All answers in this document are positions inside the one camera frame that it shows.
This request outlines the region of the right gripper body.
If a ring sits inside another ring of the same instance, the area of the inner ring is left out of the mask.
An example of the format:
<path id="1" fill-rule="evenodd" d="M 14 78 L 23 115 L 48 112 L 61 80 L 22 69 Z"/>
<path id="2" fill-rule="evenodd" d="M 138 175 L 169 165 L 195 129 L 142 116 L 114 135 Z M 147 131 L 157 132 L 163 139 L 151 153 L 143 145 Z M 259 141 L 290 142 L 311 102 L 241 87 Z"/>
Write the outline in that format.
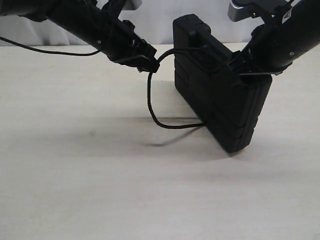
<path id="1" fill-rule="evenodd" d="M 282 24 L 273 30 L 260 25 L 246 45 L 246 73 L 279 75 L 296 59 L 296 28 Z"/>

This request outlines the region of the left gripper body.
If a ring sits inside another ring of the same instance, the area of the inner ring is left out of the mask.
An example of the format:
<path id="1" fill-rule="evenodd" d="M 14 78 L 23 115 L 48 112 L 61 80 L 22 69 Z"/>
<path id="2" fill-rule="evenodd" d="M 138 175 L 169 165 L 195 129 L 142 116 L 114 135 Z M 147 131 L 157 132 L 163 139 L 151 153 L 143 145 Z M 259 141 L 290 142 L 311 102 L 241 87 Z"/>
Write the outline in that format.
<path id="1" fill-rule="evenodd" d="M 136 55 L 155 57 L 157 50 L 135 33 L 135 25 L 129 20 L 98 20 L 97 29 L 100 35 L 96 49 L 114 63 Z"/>

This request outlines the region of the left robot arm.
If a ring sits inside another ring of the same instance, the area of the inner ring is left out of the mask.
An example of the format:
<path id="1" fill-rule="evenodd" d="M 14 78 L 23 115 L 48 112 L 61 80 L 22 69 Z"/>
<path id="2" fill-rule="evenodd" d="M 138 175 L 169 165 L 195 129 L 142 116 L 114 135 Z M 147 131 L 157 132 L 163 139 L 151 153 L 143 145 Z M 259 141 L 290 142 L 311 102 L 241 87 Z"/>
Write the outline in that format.
<path id="1" fill-rule="evenodd" d="M 135 7 L 126 0 L 109 0 L 102 8 L 96 0 L 2 0 L 1 16 L 19 16 L 34 22 L 49 20 L 91 45 L 98 53 L 139 72 L 156 73 L 156 49 L 135 33 L 123 10 Z"/>

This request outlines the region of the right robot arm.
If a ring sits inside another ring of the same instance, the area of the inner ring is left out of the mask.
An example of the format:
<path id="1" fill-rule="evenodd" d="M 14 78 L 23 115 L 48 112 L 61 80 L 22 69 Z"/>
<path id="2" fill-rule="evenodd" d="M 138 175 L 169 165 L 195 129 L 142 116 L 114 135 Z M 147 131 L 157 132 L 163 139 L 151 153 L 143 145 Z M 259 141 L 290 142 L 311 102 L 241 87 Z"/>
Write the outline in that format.
<path id="1" fill-rule="evenodd" d="M 261 18 L 242 51 L 228 62 L 237 75 L 278 75 L 320 44 L 320 2 L 300 0 L 232 0 L 229 19 Z"/>

